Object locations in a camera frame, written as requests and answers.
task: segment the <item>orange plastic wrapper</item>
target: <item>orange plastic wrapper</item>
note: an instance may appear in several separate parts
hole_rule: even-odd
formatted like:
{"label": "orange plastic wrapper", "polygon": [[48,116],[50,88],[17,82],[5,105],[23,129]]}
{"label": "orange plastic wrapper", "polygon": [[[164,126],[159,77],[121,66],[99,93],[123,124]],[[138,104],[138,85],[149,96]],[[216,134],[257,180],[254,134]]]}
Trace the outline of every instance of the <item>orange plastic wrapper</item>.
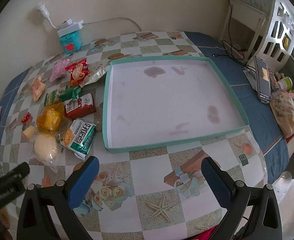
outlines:
{"label": "orange plastic wrapper", "polygon": [[39,132],[50,134],[57,132],[64,109],[63,103],[44,107],[42,115],[38,116],[36,120]]}
{"label": "orange plastic wrapper", "polygon": [[42,83],[42,76],[38,76],[31,85],[33,101],[36,102],[46,88],[46,84]]}

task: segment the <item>white cord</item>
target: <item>white cord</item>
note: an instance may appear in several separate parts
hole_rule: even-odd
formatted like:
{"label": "white cord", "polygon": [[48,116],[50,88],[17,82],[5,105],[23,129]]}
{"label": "white cord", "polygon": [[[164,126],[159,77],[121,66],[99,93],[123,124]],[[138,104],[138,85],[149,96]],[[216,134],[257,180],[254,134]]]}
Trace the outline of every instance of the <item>white cord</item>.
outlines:
{"label": "white cord", "polygon": [[83,25],[86,25],[86,24],[93,24],[93,23],[101,23],[101,22],[104,22],[104,21],[115,20],[115,19],[128,20],[128,21],[132,22],[134,25],[136,25],[136,26],[138,27],[138,29],[139,29],[140,32],[142,31],[142,29],[139,27],[139,25],[138,25],[135,21],[133,21],[132,19],[126,18],[126,17],[115,17],[115,18],[110,18],[110,19],[106,19],[106,20],[98,21],[98,22],[83,23]]}
{"label": "white cord", "polygon": [[52,23],[52,21],[51,21],[50,18],[48,18],[48,20],[49,20],[49,22],[50,22],[50,24],[51,24],[51,26],[52,26],[53,28],[58,29],[57,27],[55,27],[55,26],[53,25],[53,23]]}

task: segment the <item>red box-shaped snack package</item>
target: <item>red box-shaped snack package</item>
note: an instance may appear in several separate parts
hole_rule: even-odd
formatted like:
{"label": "red box-shaped snack package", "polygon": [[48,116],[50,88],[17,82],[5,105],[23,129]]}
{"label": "red box-shaped snack package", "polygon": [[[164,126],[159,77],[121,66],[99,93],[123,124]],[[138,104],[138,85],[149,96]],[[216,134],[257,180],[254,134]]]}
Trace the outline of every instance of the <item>red box-shaped snack package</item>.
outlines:
{"label": "red box-shaped snack package", "polygon": [[69,119],[75,120],[96,112],[91,93],[85,94],[77,100],[69,101],[65,105],[66,115]]}
{"label": "red box-shaped snack package", "polygon": [[87,58],[82,59],[79,62],[75,62],[65,68],[70,73],[70,87],[77,86],[84,78],[89,74]]}

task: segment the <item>smartphone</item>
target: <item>smartphone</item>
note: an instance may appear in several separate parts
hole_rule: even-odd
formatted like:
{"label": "smartphone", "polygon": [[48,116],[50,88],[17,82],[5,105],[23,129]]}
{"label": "smartphone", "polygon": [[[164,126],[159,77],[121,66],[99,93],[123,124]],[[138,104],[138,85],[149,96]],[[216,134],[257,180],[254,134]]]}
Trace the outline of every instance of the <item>smartphone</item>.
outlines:
{"label": "smartphone", "polygon": [[265,104],[270,103],[270,82],[269,82],[269,73],[267,63],[254,56],[253,59],[256,69],[256,88],[258,93],[258,98]]}

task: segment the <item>blue tissue box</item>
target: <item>blue tissue box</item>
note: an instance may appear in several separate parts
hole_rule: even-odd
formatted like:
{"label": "blue tissue box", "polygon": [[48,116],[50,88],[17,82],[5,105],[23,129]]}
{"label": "blue tissue box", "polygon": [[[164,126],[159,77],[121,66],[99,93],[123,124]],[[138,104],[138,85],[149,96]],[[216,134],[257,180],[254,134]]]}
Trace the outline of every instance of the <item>blue tissue box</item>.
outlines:
{"label": "blue tissue box", "polygon": [[60,37],[60,44],[63,46],[66,54],[78,51],[81,47],[79,30]]}

